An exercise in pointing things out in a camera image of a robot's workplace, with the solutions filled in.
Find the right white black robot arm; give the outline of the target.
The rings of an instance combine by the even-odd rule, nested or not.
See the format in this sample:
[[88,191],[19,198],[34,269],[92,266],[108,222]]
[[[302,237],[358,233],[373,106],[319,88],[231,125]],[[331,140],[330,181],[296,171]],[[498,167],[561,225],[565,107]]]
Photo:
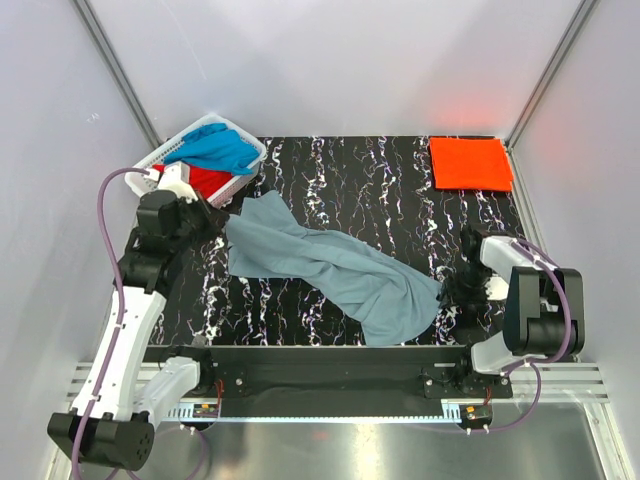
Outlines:
[[531,242],[466,225],[461,230],[464,263],[443,282],[445,307],[477,312],[494,293],[493,280],[506,284],[501,330],[468,348],[454,384],[476,396],[490,375],[537,363],[555,363],[582,352],[586,340],[583,278],[562,268]]

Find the grey blue t shirt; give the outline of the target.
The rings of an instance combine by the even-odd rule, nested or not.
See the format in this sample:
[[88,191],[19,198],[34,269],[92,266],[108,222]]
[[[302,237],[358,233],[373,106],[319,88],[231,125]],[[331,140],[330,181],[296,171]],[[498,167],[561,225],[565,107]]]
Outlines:
[[278,192],[244,200],[225,225],[231,275],[301,279],[361,325],[371,347],[426,331],[440,310],[440,283],[336,230],[300,225]]

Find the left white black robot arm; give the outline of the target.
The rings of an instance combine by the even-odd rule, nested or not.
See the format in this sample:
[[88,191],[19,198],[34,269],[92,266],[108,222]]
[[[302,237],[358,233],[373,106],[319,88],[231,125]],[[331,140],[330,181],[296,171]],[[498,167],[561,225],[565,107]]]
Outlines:
[[116,262],[109,321],[89,374],[69,411],[52,414],[47,426],[75,479],[82,464],[140,470],[170,408],[216,385],[212,356],[197,346],[176,347],[145,386],[136,383],[185,251],[219,233],[225,216],[201,196],[157,190],[141,197],[136,217]]

